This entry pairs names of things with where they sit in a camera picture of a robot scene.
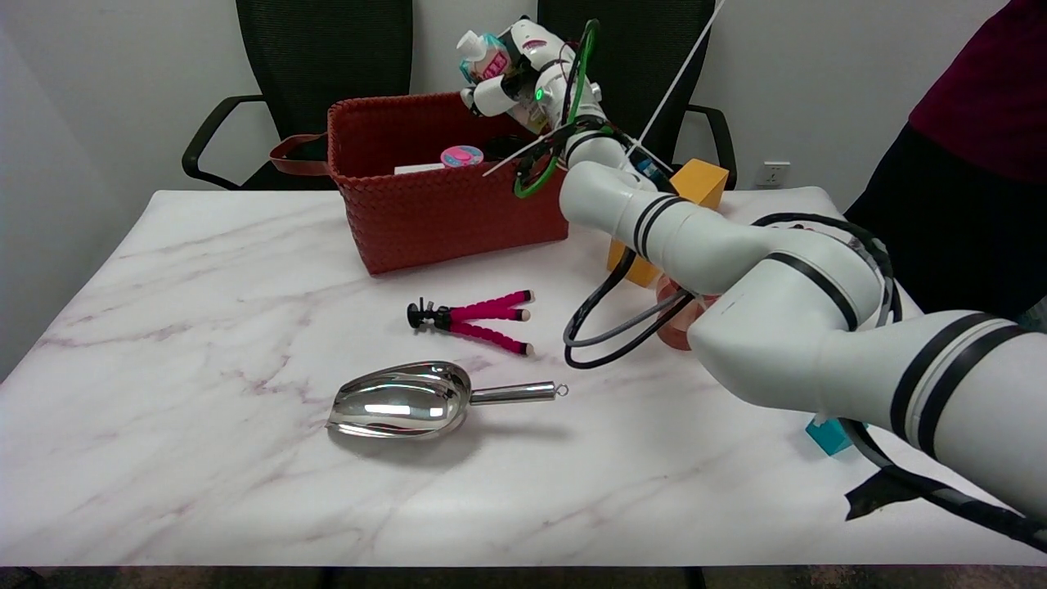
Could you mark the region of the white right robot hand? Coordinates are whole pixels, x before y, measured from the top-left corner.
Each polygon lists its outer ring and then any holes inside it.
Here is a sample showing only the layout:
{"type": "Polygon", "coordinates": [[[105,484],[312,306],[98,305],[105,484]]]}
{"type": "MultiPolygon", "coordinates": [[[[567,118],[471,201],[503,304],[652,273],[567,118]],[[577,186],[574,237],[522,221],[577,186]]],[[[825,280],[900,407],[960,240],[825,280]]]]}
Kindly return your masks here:
{"type": "Polygon", "coordinates": [[[524,126],[559,124],[573,49],[527,16],[498,33],[468,30],[456,42],[466,87],[461,100],[475,115],[511,113],[524,126]]]}

